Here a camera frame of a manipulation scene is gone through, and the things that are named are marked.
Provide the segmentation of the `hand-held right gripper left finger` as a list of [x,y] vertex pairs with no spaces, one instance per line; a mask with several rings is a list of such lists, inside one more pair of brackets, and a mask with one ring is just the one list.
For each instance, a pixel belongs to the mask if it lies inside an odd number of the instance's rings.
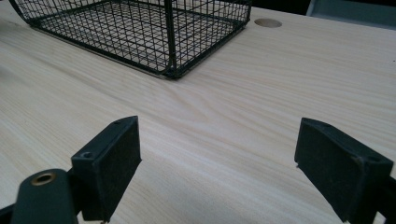
[[110,221],[141,161],[138,116],[111,122],[71,158],[85,220]]

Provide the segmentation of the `grey panel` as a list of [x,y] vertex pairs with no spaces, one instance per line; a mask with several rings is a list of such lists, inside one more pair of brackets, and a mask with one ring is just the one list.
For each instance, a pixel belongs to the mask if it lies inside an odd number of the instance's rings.
[[311,0],[306,15],[396,31],[396,0]]

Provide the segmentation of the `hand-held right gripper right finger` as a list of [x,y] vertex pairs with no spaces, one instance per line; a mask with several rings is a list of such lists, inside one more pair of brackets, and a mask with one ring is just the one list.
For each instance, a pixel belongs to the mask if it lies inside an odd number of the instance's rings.
[[297,166],[350,224],[372,224],[376,214],[394,224],[394,162],[325,122],[303,118]]

